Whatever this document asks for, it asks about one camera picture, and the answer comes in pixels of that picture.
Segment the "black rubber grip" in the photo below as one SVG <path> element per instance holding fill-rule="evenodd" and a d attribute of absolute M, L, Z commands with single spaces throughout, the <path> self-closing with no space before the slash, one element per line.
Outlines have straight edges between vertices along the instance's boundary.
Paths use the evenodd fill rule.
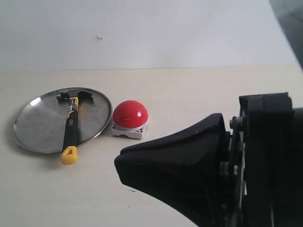
<path fill-rule="evenodd" d="M 78 146 L 78 111 L 73 111 L 66 119 L 62 152 L 69 146 Z"/>

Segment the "yellow handle grip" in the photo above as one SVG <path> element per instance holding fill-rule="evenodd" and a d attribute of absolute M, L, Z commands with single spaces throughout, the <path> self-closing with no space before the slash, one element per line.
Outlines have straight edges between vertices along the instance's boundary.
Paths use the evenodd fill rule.
<path fill-rule="evenodd" d="M 76 163 L 78 160 L 77 147 L 69 146 L 61 154 L 61 162 L 64 165 L 70 165 Z"/>

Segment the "hammer head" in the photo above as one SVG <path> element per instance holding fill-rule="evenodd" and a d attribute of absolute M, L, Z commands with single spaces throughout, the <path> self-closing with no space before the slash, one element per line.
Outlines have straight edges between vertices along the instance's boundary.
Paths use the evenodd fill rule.
<path fill-rule="evenodd" d="M 70 97 L 78 97 L 79 101 L 83 99 L 93 100 L 91 93 L 82 89 L 63 90 L 56 94 L 58 101 L 68 100 Z"/>

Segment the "metal plate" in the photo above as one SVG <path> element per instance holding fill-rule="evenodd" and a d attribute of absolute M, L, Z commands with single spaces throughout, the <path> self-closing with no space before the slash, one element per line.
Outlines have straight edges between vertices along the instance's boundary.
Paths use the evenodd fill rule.
<path fill-rule="evenodd" d="M 84 89 L 92 94 L 94 102 L 83 100 L 79 105 L 80 145 L 98 136 L 112 115 L 112 105 L 102 93 L 89 88 L 71 87 L 46 93 L 27 104 L 14 123 L 16 142 L 25 149 L 39 153 L 61 152 L 68 101 L 58 102 L 58 91 Z"/>

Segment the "white wall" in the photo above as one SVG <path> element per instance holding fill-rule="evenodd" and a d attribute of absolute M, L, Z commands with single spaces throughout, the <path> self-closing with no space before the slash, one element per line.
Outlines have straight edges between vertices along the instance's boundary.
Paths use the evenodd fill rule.
<path fill-rule="evenodd" d="M 292 63 L 265 0 L 0 1 L 0 70 Z"/>

